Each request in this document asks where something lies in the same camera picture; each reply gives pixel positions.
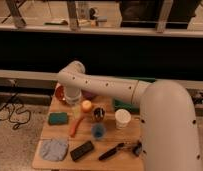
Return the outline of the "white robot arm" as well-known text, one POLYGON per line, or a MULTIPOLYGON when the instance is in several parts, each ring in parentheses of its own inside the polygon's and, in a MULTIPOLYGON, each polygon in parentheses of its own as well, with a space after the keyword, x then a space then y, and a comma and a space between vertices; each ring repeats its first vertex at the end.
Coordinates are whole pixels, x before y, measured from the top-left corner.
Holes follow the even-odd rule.
POLYGON ((65 87, 69 103, 85 90, 130 103, 140 110, 145 171, 202 171, 194 104, 179 83, 87 75, 79 61, 60 70, 57 80, 65 87))

